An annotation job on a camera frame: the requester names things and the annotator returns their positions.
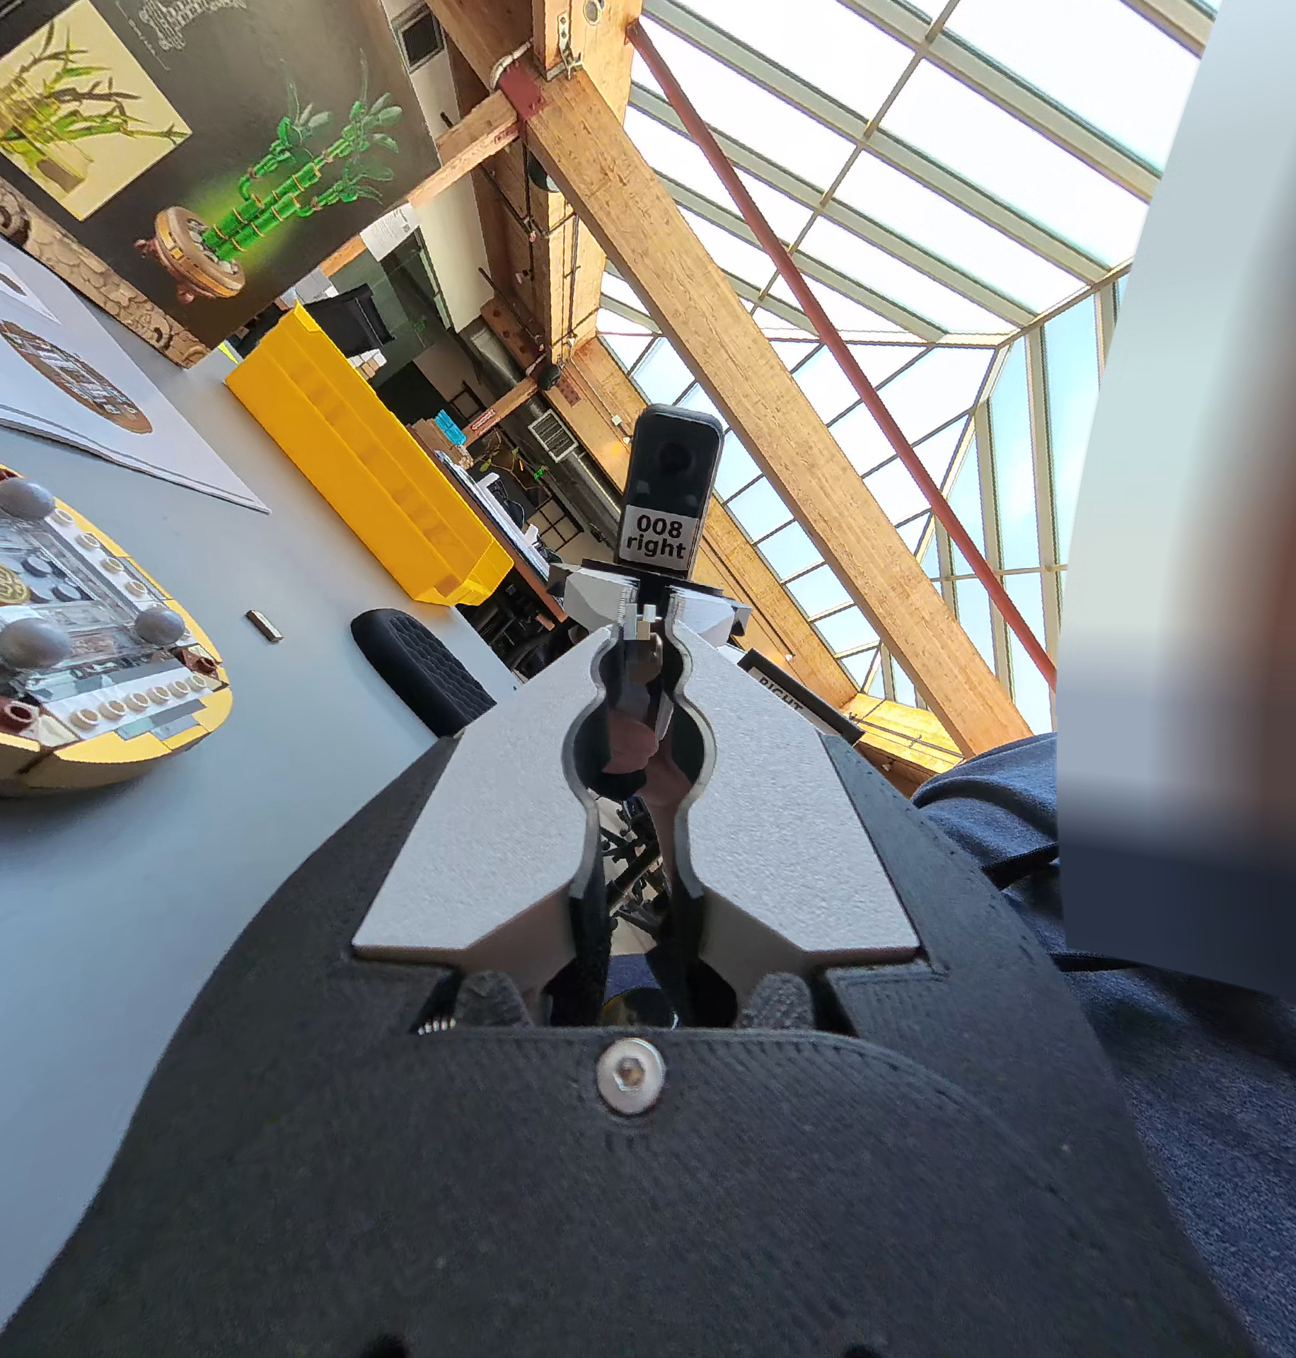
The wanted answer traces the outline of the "black framed marker sign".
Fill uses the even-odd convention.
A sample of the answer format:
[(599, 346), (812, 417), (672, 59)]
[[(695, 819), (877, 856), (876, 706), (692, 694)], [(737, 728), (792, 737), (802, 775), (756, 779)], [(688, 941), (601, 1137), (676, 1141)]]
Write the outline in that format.
[(825, 735), (842, 738), (852, 747), (859, 744), (863, 734), (859, 723), (849, 718), (838, 707), (826, 703), (814, 689), (795, 679), (760, 651), (750, 649), (742, 653), (736, 666), (740, 672), (754, 677), (781, 703), (802, 716), (818, 731)]

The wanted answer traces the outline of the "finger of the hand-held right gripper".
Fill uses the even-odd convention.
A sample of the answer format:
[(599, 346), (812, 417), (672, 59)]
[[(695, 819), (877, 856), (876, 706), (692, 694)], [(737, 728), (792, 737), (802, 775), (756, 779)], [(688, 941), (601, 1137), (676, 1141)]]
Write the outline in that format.
[(686, 629), (702, 641), (723, 648), (743, 636), (751, 619), (751, 605), (720, 593), (695, 587), (668, 587), (661, 604), (664, 646), (675, 648)]
[(589, 634), (611, 629), (614, 636), (640, 638), (640, 580), (609, 563), (551, 564), (551, 593), (560, 590), (565, 614)]

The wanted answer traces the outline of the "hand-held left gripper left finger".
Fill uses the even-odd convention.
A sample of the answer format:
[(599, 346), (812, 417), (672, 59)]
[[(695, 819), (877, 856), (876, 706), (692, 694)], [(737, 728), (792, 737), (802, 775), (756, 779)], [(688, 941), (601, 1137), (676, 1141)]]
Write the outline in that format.
[(606, 655), (593, 631), (473, 721), (354, 938), (357, 955), (500, 972), (552, 1024), (594, 1024), (610, 958), (601, 816)]

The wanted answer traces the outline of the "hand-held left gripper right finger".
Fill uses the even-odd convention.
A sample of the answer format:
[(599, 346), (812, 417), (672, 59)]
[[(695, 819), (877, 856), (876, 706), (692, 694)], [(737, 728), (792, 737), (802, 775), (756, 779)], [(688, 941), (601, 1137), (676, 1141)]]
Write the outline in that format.
[(906, 963), (920, 938), (819, 730), (682, 619), (669, 750), (696, 955), (740, 1000), (767, 974)]

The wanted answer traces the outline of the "round gold lego base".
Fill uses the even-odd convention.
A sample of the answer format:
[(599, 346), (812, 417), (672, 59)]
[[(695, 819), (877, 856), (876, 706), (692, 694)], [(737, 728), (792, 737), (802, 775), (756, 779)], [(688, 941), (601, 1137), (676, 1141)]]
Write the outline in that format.
[(231, 713), (228, 673), (190, 612), (0, 462), (0, 798), (127, 782)]

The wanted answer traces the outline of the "red steel pipe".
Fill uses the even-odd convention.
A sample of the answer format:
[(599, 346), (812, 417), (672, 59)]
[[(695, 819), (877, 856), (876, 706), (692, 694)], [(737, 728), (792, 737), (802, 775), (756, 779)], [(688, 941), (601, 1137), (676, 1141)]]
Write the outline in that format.
[(758, 246), (771, 259), (774, 267), (792, 290), (798, 305), (808, 317), (819, 339), (829, 348), (836, 358), (848, 380), (858, 392), (869, 414), (877, 421), (880, 430), (886, 434), (894, 453), (907, 468), (908, 475), (928, 501), (928, 508), (934, 518), (945, 527), (954, 543), (959, 547), (968, 561), (974, 576), (986, 590), (991, 602), (993, 602), (1010, 628), (1013, 636), (1033, 660), (1050, 693), (1057, 692), (1057, 666), (1047, 653), (1047, 648), (1036, 636), (1024, 617), (1013, 602), (998, 571), (991, 566), (983, 552), (979, 550), (974, 535), (965, 527), (961, 518), (954, 512), (940, 484), (931, 477), (918, 454), (913, 450), (910, 440), (897, 424), (894, 416), (889, 411), (884, 402), (877, 395), (876, 386), (867, 378), (865, 369), (856, 361), (850, 348), (845, 342), (841, 331), (832, 322), (824, 310), (821, 301), (805, 281), (798, 264), (781, 245), (780, 237), (771, 228), (763, 212), (757, 206), (751, 194), (740, 179), (733, 163), (725, 155), (706, 122), (695, 109), (689, 96), (685, 93), (678, 79), (671, 72), (665, 59), (657, 49), (652, 38), (642, 30), (640, 20), (631, 21), (626, 28), (627, 41), (644, 59), (645, 65), (661, 86), (671, 109), (679, 117), (691, 140), (699, 147), (713, 171), (727, 189), (734, 206), (742, 213), (746, 225), (758, 239)]

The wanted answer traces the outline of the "yellow plastic bin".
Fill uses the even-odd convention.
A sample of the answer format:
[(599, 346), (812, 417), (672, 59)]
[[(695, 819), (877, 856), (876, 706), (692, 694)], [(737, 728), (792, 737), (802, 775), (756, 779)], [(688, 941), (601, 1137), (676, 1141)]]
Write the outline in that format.
[(306, 307), (225, 383), (410, 600), (477, 605), (502, 584), (508, 552)]

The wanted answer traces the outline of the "person's blue shirt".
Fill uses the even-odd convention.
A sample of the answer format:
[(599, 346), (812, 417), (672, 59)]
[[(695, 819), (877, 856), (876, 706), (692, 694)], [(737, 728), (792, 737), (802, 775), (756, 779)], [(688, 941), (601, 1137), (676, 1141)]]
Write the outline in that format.
[(1189, 1235), (1268, 1355), (1296, 1356), (1296, 1001), (1066, 943), (1057, 738), (911, 793), (1070, 974)]

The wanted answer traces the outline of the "person's right hand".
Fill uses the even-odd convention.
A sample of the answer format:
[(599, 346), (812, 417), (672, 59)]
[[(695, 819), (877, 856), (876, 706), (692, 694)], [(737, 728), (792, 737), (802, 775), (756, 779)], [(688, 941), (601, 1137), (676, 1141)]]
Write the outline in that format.
[(623, 709), (607, 716), (609, 757), (603, 772), (609, 775), (645, 774), (642, 792), (651, 803), (676, 796), (679, 779), (669, 754), (659, 751), (655, 728)]

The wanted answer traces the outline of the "lego instruction booklet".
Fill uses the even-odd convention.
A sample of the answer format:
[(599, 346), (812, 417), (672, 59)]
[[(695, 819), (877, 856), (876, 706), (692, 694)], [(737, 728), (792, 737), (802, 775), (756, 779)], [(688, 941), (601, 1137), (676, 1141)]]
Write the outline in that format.
[(0, 424), (266, 512), (89, 305), (3, 237)]

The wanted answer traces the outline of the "black lego set box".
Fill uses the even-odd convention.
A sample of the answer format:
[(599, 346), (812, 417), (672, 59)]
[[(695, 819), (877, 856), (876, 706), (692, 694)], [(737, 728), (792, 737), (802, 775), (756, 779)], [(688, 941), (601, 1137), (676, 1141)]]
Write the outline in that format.
[(384, 3), (0, 1), (0, 236), (176, 365), (439, 167)]

